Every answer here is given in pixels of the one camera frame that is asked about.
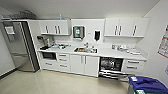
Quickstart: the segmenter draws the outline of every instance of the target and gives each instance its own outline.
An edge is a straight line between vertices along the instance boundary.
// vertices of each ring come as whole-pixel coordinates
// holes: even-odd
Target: bulletin board
[[[168,26],[166,28],[165,35],[162,38],[158,53],[168,58]]]

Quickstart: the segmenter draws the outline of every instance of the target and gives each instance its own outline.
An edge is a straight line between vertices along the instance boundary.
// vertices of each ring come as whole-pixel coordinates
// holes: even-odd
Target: cabinet handle
[[[86,64],[86,56],[85,56],[85,64]]]
[[[117,26],[116,26],[116,30],[115,30],[115,35],[116,35],[116,32],[117,32]]]
[[[83,58],[82,58],[83,56],[81,56],[81,63],[83,63]]]
[[[47,28],[47,26],[46,26],[46,31],[47,31],[47,33],[48,33],[48,28]]]
[[[127,68],[129,68],[129,69],[137,69],[137,67],[129,67],[129,66],[127,66]]]
[[[52,64],[50,64],[50,63],[46,63],[47,65],[52,65]]]
[[[60,65],[61,67],[67,67],[67,66],[65,66],[65,65]]]
[[[134,28],[134,33],[133,33],[133,36],[135,35],[135,31],[136,31],[136,26],[135,26],[135,28]]]
[[[57,34],[57,26],[55,26],[55,31],[56,31],[56,34]]]
[[[59,34],[60,34],[60,28],[59,28],[59,26],[58,26],[58,30],[59,30]]]
[[[64,60],[64,59],[59,59],[59,60],[61,60],[61,61],[66,61],[66,60]]]
[[[120,26],[120,32],[119,32],[119,35],[120,35],[120,33],[121,33],[121,26]]]
[[[66,55],[59,55],[59,56],[66,56]]]
[[[132,62],[132,61],[128,61],[128,63],[139,63],[139,62]]]

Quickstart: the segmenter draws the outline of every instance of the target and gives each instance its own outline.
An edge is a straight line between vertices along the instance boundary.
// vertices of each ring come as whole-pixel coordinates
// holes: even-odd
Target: trash bin
[[[133,76],[129,78],[127,94],[168,94],[168,89],[157,79]]]

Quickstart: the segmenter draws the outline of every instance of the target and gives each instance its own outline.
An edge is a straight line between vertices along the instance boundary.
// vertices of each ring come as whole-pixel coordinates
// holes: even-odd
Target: dishwasher
[[[99,77],[122,79],[132,75],[121,72],[122,63],[122,58],[100,57]]]

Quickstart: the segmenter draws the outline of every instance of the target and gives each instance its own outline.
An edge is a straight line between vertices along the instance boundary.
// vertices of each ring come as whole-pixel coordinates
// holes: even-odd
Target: faucet
[[[88,43],[88,42],[86,42],[86,43],[84,44],[84,46],[86,46],[86,48],[88,48],[88,45],[89,45],[89,43]]]

